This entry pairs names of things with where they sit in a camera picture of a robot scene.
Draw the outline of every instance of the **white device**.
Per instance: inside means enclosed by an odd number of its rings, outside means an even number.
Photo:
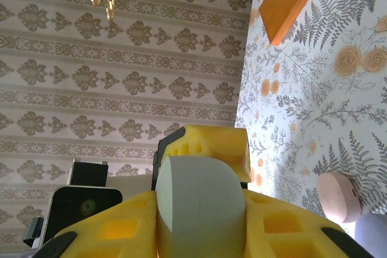
[[[122,194],[117,189],[78,185],[59,187],[50,199],[40,246],[64,228],[121,202]]]
[[[141,193],[148,192],[152,186],[152,175],[109,176],[106,186],[117,189],[126,201]]]
[[[167,157],[156,197],[160,256],[243,257],[246,202],[230,166],[208,157]]]

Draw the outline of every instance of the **yellow foam robot part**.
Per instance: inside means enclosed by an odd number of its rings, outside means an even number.
[[[228,164],[241,182],[250,182],[250,154],[247,131],[242,128],[185,125],[183,137],[165,148],[168,156],[205,156]]]
[[[155,258],[155,192],[141,193],[62,231],[77,238],[60,258]]]
[[[331,227],[343,232],[335,223],[287,202],[243,192],[244,258],[348,257],[321,231]],[[56,235],[78,234],[60,258],[156,258],[156,212],[155,192],[146,192],[76,223]]]

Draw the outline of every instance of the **orange rose print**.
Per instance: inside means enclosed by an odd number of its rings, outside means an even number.
[[[371,73],[380,71],[387,63],[386,51],[376,49],[370,51],[363,61],[363,68]]]
[[[310,171],[305,167],[304,169],[302,169],[301,171],[300,171],[300,173],[301,173],[301,176],[302,177],[305,177],[305,176],[310,176]]]
[[[270,92],[270,81],[268,79],[263,80],[261,85],[261,95],[266,97]]]
[[[290,125],[290,132],[291,132],[292,134],[295,134],[295,133],[296,133],[296,125],[295,125],[294,123],[292,123],[292,124]]]
[[[254,168],[252,167],[250,169],[250,180],[251,180],[251,182],[253,182],[254,179],[255,179],[255,173],[254,173]]]
[[[314,155],[316,148],[317,148],[317,144],[314,141],[309,143],[309,154]]]
[[[336,56],[334,71],[337,75],[348,77],[360,63],[360,51],[355,47],[345,47]]]
[[[379,19],[375,26],[376,33],[385,33],[387,31],[387,15],[384,18]]]
[[[270,87],[270,90],[272,92],[272,94],[277,94],[278,93],[278,90],[279,90],[279,82],[277,80],[275,80],[273,83],[272,83],[272,86]]]
[[[279,63],[276,63],[275,65],[274,65],[274,73],[275,74],[277,74],[278,72],[279,72],[279,67],[280,67],[281,65],[279,64]]]
[[[254,22],[261,16],[261,12],[259,11],[259,8],[253,8],[251,15],[250,15],[250,22],[249,27],[251,27]]]
[[[260,187],[262,185],[262,176],[260,174],[257,174],[256,175],[256,178],[255,178],[255,183],[258,187]]]

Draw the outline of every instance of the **floral wallpaper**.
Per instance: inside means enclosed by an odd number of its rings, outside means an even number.
[[[253,0],[236,126],[250,188],[321,216],[317,178],[339,172],[364,213],[387,213],[386,0],[309,0],[282,44]],[[342,224],[353,236],[354,224]]]
[[[234,126],[252,0],[0,0],[0,252],[73,158],[151,174],[159,139]]]

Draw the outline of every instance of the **wall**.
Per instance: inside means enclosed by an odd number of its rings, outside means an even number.
[[[74,157],[151,173],[186,123],[233,126],[252,0],[1,0],[0,251]]]

